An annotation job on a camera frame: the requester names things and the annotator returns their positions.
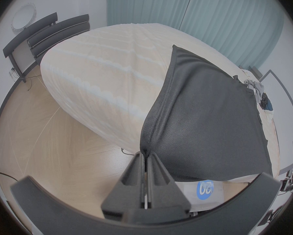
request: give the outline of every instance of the bed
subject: bed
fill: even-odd
[[[113,25],[67,39],[45,54],[41,73],[68,114],[134,154],[140,149],[144,120],[163,86],[173,45],[205,58],[231,77],[238,75],[242,83],[248,79],[209,45],[157,23]],[[274,122],[268,122],[259,104],[257,109],[276,177],[280,160]],[[232,181],[251,182],[255,176]]]

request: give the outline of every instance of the round mirror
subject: round mirror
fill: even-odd
[[[25,29],[32,21],[36,13],[34,4],[29,3],[22,6],[14,15],[11,27],[13,30],[18,31]]]

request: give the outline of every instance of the dark baseboard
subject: dark baseboard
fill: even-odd
[[[24,73],[23,73],[24,76],[27,76],[28,73],[31,72],[32,69],[33,69],[34,67],[36,67],[37,65],[38,65],[37,62],[34,62],[33,64],[31,64],[31,65],[30,65],[30,66],[24,71]],[[18,79],[16,80],[15,84],[13,84],[13,86],[12,86],[11,89],[9,90],[8,94],[6,95],[6,97],[5,97],[5,99],[4,99],[3,103],[2,103],[2,105],[1,105],[1,107],[0,107],[0,117],[1,117],[1,115],[2,115],[2,112],[3,112],[3,110],[4,110],[5,105],[6,105],[7,102],[8,102],[8,99],[10,98],[10,96],[12,95],[12,93],[14,92],[14,90],[15,90],[16,87],[20,84],[21,81],[22,81],[22,79],[21,79],[21,78],[18,78]]]

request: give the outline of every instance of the blue circular sticker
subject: blue circular sticker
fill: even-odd
[[[214,190],[214,183],[211,180],[200,181],[197,184],[196,194],[201,200],[209,198]]]

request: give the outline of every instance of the wooden floor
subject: wooden floor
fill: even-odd
[[[40,75],[39,66],[28,77]],[[0,117],[0,171],[31,175],[67,204],[103,218],[100,205],[132,159],[73,119],[52,98],[41,76],[21,82]],[[24,224],[31,223],[13,198],[11,178],[0,175],[7,200]],[[224,184],[225,200],[246,184]]]

